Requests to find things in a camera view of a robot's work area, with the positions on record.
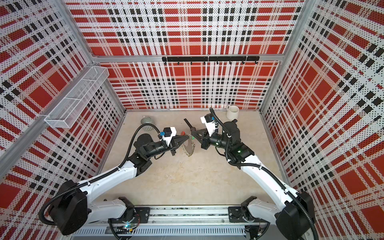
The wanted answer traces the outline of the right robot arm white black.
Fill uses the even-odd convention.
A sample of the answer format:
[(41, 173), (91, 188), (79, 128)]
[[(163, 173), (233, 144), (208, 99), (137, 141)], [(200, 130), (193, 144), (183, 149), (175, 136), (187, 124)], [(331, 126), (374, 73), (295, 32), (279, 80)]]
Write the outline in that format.
[(270, 204), (251, 196), (241, 204), (234, 218), (249, 223), (266, 221), (275, 225), (287, 240), (319, 239), (312, 197), (298, 192), (272, 173), (242, 142), (236, 121), (223, 124), (211, 121), (204, 129), (190, 127), (190, 130), (202, 149), (210, 146), (223, 149), (227, 162), (250, 176), (273, 201)]

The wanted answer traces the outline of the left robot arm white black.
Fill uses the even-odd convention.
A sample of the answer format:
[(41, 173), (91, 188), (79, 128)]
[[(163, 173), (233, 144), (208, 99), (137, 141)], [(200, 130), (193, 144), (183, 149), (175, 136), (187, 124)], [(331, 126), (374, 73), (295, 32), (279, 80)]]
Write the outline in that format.
[(100, 175), (78, 183), (69, 180), (61, 185), (59, 192), (39, 210), (39, 220), (56, 226), (62, 235), (71, 235), (83, 225), (108, 219), (110, 221), (138, 222), (140, 215), (135, 206), (125, 197), (112, 201), (95, 200), (115, 186), (138, 177), (152, 164), (151, 158), (176, 150), (189, 139), (189, 136), (160, 136), (154, 142), (149, 134), (131, 139), (127, 154), (118, 166)]

